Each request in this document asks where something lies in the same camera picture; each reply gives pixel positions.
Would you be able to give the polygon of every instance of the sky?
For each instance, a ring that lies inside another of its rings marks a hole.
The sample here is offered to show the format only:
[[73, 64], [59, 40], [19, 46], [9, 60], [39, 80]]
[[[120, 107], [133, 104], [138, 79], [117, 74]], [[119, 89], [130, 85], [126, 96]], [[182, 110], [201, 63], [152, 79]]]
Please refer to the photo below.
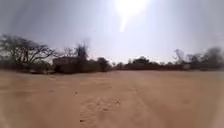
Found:
[[0, 0], [0, 33], [56, 49], [86, 42], [90, 58], [173, 61], [175, 49], [224, 45], [223, 0]]

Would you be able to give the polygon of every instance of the dirt ground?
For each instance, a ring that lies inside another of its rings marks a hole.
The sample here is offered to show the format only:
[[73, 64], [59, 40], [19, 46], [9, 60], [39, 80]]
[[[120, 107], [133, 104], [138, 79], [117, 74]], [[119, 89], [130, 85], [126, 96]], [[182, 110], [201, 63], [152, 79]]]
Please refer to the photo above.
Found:
[[222, 78], [221, 72], [0, 71], [0, 128], [221, 128]]

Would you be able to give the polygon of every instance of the sun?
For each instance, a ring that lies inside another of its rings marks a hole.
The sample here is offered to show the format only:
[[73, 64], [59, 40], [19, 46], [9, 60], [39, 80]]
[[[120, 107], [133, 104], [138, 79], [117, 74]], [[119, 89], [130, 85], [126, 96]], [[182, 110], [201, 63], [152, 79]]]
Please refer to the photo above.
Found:
[[124, 32], [127, 22], [143, 11], [151, 0], [115, 0], [115, 6], [121, 17], [120, 32]]

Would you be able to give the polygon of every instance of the tree line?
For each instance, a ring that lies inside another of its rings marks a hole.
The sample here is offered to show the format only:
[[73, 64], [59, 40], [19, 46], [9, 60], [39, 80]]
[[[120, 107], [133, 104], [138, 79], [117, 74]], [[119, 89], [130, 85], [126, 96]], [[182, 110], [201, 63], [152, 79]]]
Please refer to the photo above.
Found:
[[109, 70], [221, 70], [223, 51], [213, 47], [203, 54], [184, 55], [176, 50], [176, 60], [168, 63], [150, 61], [144, 56], [128, 63], [113, 63], [104, 57], [89, 59], [88, 47], [78, 44], [74, 48], [56, 51], [47, 45], [11, 35], [0, 36], [0, 68], [29, 73], [87, 73]]

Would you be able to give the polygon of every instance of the sandy ground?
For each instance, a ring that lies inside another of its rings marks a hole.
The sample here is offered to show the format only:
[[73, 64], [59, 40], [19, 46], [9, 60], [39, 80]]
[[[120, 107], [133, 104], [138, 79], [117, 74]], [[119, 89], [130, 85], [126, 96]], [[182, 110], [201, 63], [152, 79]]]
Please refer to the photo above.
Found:
[[223, 73], [0, 71], [0, 128], [221, 128]]

